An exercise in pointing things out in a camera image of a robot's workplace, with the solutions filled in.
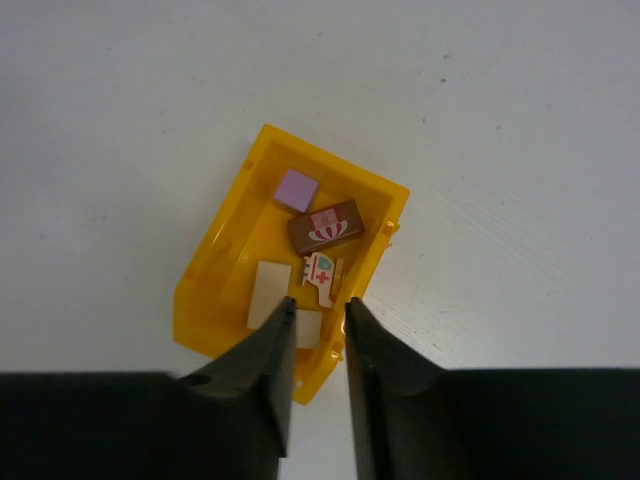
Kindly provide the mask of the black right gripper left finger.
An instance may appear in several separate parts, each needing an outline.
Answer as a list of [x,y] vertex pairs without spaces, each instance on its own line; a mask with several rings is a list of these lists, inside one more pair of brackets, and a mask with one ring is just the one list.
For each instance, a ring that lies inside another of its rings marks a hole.
[[218,407],[249,401],[287,455],[296,358],[296,301],[286,296],[265,322],[216,360],[179,379]]

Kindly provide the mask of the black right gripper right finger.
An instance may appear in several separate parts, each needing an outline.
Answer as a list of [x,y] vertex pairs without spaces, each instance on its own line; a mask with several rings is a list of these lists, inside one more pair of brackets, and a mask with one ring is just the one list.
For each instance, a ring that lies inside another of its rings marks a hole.
[[359,298],[346,305],[346,353],[360,479],[448,479],[442,370],[396,338]]

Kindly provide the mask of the yellow plastic bin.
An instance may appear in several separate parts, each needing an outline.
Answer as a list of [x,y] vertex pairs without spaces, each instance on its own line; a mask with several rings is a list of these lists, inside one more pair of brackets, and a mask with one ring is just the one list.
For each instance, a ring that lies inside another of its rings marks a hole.
[[296,357],[294,399],[307,405],[342,359],[345,304],[365,294],[399,228],[406,187],[264,125],[176,287],[173,336],[211,358],[244,340],[261,261],[289,265],[288,295],[301,310],[320,310],[316,288],[300,283],[303,259],[287,232],[293,212],[274,198],[289,169],[318,181],[313,209],[352,200],[364,223],[362,236],[327,251],[344,261],[344,270],[334,305],[323,312],[317,347]]

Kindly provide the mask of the beige cube with windows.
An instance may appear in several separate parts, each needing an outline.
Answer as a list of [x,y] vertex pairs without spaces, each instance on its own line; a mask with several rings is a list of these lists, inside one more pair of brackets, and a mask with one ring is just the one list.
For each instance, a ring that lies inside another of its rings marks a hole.
[[296,347],[298,349],[315,349],[320,340],[323,314],[321,311],[296,311]]

